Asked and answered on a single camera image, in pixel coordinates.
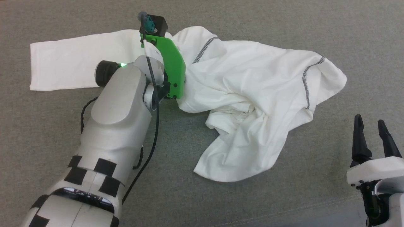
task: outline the black cable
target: black cable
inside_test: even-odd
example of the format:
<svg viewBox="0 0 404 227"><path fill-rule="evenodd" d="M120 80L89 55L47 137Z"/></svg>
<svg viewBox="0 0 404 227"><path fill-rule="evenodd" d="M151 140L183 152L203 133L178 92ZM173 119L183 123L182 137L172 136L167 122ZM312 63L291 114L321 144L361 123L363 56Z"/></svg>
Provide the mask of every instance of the black cable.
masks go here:
<svg viewBox="0 0 404 227"><path fill-rule="evenodd" d="M142 35L143 35L143 39L146 40L146 32L145 32L145 29L144 29L144 28L145 28L145 25L144 25L144 23L143 23L143 22L144 22L143 16L142 16L142 18L141 18L141 22L142 22L142 26L143 26L143 32L142 32L142 33L143 33L143 34L142 34ZM157 95L156 80L154 79L154 74L153 74L153 69L152 69L152 64L151 64L151 62L150 62L150 58L149 58L148 56L146 56L146 60L147 60L148 66L149 66L151 81L152 81L152 83L153 83L153 88L154 88L152 98L156 101L156 131L155 131L155 133L154 133L154 140L153 140L153 145L152 145L151 150L150 150L150 154L149 154L149 156L148 156L146 162L143 164L142 168L139 170L139 173L137 173L135 179L132 181L132 184L129 186L129 188L128 188L128 190L126 191L124 197L122 198L122 204L125 202L126 198L128 197L130 191L131 191L132 188L133 188L133 185L135 185L137 179L139 179L140 175L142 174L143 170L146 168L147 164L149 164L149 162L150 162L150 160L151 160L151 158L152 158L152 155L153 155L153 153L154 153L154 149L156 148L156 143L157 143L158 123L159 123L159 115L160 115L159 106L158 106L159 100L158 100L158 95Z"/></svg>
<svg viewBox="0 0 404 227"><path fill-rule="evenodd" d="M143 147L140 149L139 161L138 161L137 165L134 166L132 169L137 170L140 167L140 165L142 164L142 160L143 160Z"/></svg>
<svg viewBox="0 0 404 227"><path fill-rule="evenodd" d="M91 99L90 101L88 101L88 103L83 107L83 110L81 111L81 117L80 117L80 134L83 133L84 130L84 112L86 111L86 108L88 105L90 105L90 103L94 102L95 100L97 100L98 96Z"/></svg>

